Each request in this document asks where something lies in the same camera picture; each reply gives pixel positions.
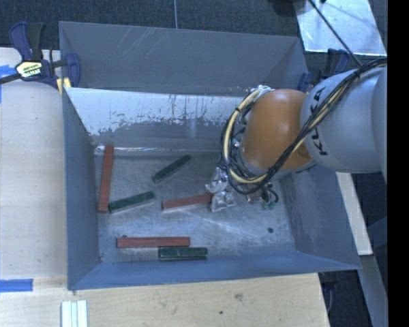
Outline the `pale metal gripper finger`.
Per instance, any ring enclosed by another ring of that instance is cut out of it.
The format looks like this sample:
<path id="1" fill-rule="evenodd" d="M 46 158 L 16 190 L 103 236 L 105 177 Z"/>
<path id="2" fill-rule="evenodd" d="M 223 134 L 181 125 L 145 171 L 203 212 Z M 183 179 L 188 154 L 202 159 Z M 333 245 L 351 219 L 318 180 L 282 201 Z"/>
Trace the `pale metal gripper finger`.
<path id="1" fill-rule="evenodd" d="M 222 192 L 228 186 L 228 175 L 225 170 L 216 167 L 211 180 L 205 185 L 208 192 Z"/>
<path id="2" fill-rule="evenodd" d="M 234 195 L 230 191 L 220 191 L 213 194 L 210 209 L 216 213 L 236 205 Z"/>

